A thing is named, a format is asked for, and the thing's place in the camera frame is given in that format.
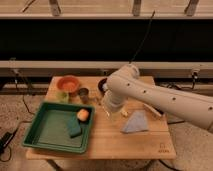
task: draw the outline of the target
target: cloth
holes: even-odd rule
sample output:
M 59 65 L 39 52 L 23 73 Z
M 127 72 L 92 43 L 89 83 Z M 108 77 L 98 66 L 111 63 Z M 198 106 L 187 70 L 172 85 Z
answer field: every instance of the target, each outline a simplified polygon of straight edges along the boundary
M 122 133 L 148 131 L 148 123 L 144 110 L 136 110 L 122 128 Z

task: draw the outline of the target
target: white floor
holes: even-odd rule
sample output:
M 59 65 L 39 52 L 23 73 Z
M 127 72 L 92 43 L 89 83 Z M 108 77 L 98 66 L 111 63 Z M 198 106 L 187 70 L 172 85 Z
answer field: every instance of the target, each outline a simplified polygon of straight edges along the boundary
M 26 96 L 25 99 L 32 112 L 35 112 L 44 96 Z M 6 131 L 13 131 L 19 120 L 30 120 L 19 95 L 0 96 L 0 137 Z M 12 158 L 9 162 L 0 162 L 0 171 L 51 171 L 53 170 L 45 161 L 26 160 L 26 149 L 21 142 L 28 124 L 23 124 L 10 144 Z M 212 171 L 213 170 L 213 134 L 194 127 L 188 123 L 171 125 L 170 132 L 177 152 L 173 161 L 165 161 L 170 166 L 186 171 Z M 2 159 L 8 157 L 5 151 Z M 63 170 L 75 171 L 108 171 L 108 170 L 142 170 L 146 161 L 143 160 L 93 160 L 93 161 L 56 161 Z M 149 171 L 168 171 L 162 164 L 155 161 Z

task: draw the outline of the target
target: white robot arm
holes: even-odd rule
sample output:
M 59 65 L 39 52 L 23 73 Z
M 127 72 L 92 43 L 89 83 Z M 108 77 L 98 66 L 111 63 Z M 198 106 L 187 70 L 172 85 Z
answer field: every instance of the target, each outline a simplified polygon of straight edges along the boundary
M 131 97 L 213 133 L 212 97 L 146 84 L 139 75 L 138 68 L 128 64 L 107 78 L 103 103 L 109 112 L 119 111 Z

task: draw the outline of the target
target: small bowl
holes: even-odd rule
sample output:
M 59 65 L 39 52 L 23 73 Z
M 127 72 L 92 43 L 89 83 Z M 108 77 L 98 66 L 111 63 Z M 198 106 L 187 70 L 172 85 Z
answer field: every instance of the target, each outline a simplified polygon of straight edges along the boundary
M 65 91 L 68 93 L 76 93 L 78 91 L 78 88 L 80 86 L 80 83 L 78 79 L 73 76 L 64 76 L 61 79 L 58 80 L 57 82 L 57 88 L 61 91 Z

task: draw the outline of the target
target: tray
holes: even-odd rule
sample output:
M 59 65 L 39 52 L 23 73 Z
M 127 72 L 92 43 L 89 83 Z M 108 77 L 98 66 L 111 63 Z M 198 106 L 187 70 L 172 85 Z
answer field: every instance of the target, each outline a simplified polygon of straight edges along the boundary
M 90 113 L 86 122 L 80 122 L 82 134 L 70 138 L 67 123 L 80 109 Z M 58 150 L 73 153 L 86 151 L 92 126 L 94 108 L 89 105 L 43 102 L 29 127 L 22 145 L 25 147 Z

